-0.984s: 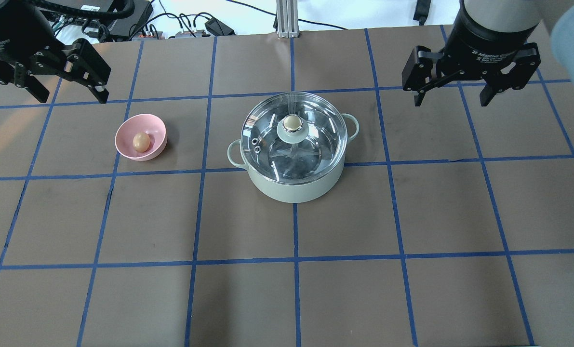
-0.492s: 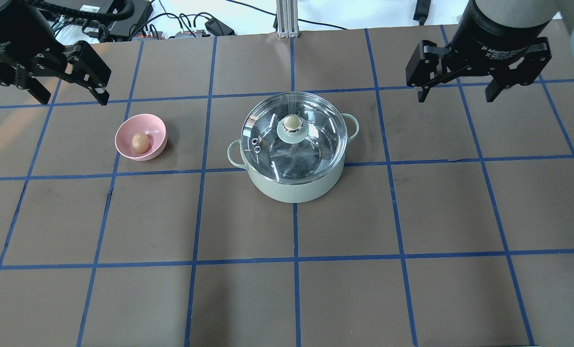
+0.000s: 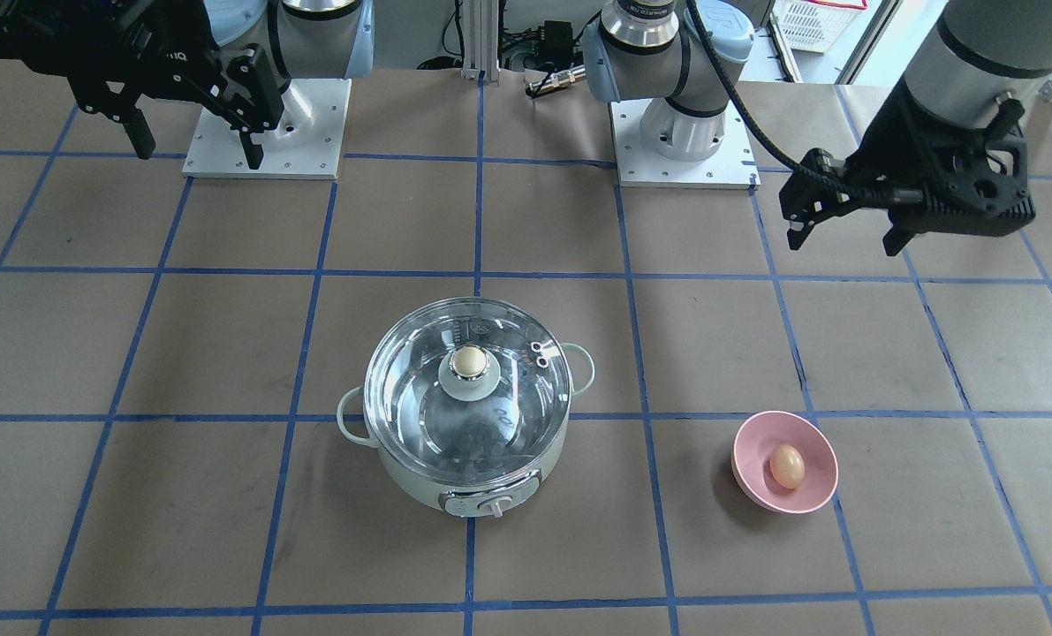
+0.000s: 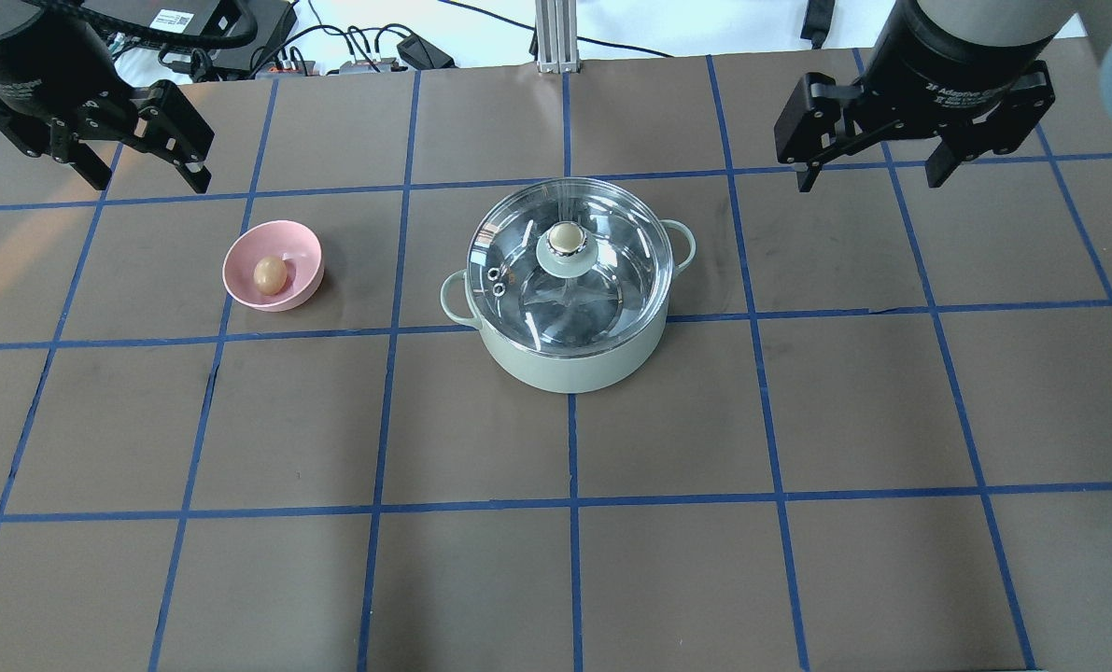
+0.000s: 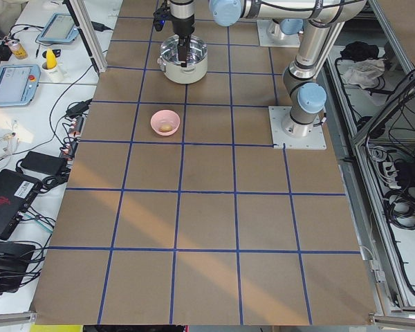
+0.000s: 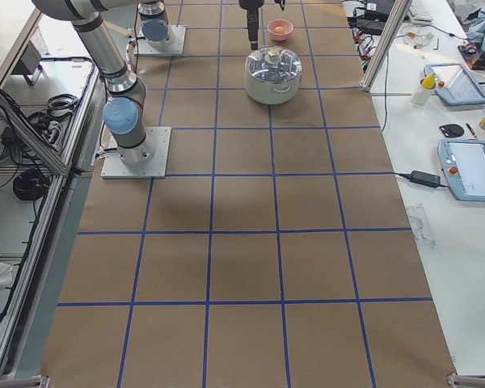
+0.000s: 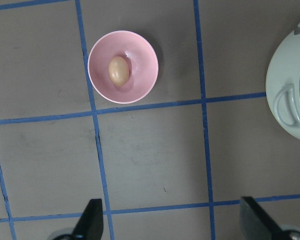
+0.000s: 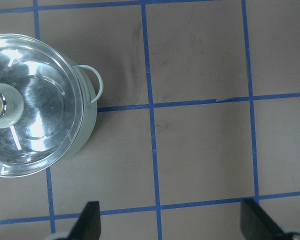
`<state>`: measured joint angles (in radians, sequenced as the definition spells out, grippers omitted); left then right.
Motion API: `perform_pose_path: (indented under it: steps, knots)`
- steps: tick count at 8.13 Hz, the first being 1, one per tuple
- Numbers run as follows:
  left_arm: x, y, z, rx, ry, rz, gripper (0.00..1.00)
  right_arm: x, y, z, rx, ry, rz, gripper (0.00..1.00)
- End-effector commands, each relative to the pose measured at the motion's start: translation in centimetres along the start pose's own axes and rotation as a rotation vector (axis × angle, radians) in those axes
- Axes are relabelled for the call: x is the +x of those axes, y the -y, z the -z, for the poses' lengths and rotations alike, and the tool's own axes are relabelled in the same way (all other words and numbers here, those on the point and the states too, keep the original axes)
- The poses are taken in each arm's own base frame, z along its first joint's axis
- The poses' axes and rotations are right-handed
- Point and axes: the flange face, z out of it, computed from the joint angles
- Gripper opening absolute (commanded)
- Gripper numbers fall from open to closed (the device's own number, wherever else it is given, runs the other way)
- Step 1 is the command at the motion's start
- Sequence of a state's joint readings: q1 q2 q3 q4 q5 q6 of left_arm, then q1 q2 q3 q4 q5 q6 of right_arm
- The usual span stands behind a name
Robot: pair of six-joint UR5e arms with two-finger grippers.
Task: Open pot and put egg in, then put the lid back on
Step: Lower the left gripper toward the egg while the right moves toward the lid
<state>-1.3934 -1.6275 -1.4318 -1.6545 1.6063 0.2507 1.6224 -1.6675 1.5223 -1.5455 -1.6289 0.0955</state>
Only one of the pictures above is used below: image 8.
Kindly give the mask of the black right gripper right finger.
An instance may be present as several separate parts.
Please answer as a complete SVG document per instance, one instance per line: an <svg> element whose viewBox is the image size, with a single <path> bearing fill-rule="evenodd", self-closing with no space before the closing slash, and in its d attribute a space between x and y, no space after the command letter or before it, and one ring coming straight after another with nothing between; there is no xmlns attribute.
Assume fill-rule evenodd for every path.
<svg viewBox="0 0 300 240"><path fill-rule="evenodd" d="M240 203L240 231L246 240L289 240L278 224L252 198Z"/></svg>

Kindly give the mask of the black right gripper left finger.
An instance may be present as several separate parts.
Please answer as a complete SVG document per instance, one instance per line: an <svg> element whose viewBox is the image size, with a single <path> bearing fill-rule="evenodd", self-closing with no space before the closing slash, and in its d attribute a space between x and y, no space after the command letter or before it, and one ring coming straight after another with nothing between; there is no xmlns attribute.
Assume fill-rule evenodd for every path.
<svg viewBox="0 0 300 240"><path fill-rule="evenodd" d="M98 240L101 236L100 203L89 201L67 236L68 240Z"/></svg>

